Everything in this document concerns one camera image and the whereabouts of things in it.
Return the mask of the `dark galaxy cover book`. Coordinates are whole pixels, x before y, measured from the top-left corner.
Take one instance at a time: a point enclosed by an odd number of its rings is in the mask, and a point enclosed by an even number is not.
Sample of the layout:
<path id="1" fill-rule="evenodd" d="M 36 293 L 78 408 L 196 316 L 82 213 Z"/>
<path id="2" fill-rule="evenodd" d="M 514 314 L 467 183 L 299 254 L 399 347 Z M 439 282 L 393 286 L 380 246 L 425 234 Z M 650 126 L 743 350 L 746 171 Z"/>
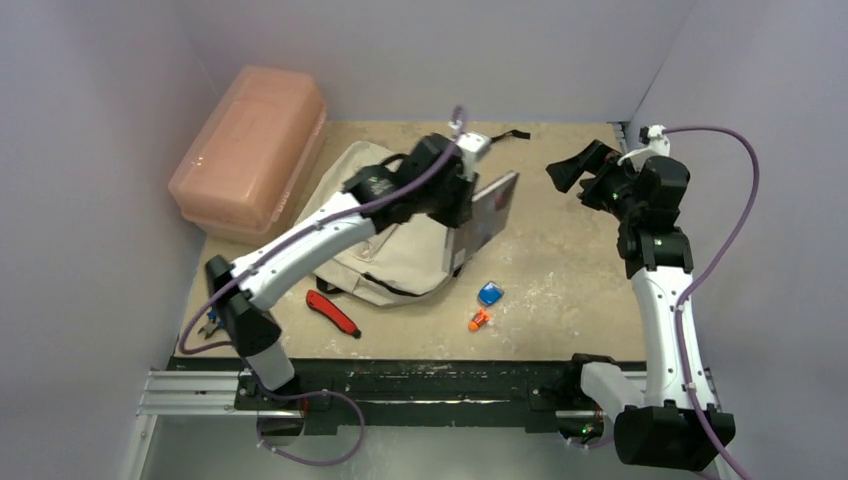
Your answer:
<path id="1" fill-rule="evenodd" d="M 509 171 L 474 193 L 471 218 L 447 231 L 443 269 L 456 277 L 463 266 L 506 227 L 520 174 Z"/>

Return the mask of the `beige backpack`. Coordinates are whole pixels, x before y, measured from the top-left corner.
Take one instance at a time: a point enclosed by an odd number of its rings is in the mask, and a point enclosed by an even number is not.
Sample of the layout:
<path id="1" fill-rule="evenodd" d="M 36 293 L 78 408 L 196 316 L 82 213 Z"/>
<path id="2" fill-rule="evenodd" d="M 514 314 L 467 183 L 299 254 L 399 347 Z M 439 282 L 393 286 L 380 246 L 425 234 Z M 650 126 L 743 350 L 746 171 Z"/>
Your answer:
<path id="1" fill-rule="evenodd" d="M 443 269 L 449 229 L 425 215 L 340 253 L 314 271 L 325 293 L 346 293 L 378 307 L 421 301 L 455 277 Z"/>

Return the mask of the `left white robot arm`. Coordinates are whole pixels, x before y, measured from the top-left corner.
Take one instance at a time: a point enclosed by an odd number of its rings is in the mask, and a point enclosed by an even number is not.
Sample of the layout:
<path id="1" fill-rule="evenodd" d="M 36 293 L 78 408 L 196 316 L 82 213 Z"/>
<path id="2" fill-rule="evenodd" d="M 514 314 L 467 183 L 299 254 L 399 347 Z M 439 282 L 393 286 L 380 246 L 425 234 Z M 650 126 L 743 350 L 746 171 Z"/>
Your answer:
<path id="1" fill-rule="evenodd" d="M 244 259 L 207 266 L 213 309 L 237 354 L 260 382 L 272 408 L 297 399 L 298 382 L 270 309 L 302 278 L 333 257 L 390 226 L 426 214 L 457 227 L 470 216 L 477 163 L 486 141 L 469 133 L 423 137 L 399 165 L 367 165 L 310 217 Z"/>

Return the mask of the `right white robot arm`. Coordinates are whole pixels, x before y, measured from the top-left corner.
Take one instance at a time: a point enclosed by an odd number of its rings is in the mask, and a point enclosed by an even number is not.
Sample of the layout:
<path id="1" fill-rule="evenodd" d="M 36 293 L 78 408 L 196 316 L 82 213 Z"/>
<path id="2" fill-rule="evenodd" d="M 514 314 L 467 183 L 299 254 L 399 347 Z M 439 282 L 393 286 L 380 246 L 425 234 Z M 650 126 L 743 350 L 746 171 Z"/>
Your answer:
<path id="1" fill-rule="evenodd" d="M 619 223 L 617 250 L 637 299 L 647 353 L 646 384 L 637 387 L 608 357 L 576 354 L 561 381 L 576 407 L 593 401 L 610 419 L 606 432 L 621 462 L 700 472 L 736 433 L 732 414 L 718 409 L 704 372 L 689 288 L 694 268 L 688 237 L 676 226 L 690 172 L 651 153 L 641 166 L 594 141 L 576 156 L 551 163 L 555 189 L 579 187 L 580 202 Z"/>

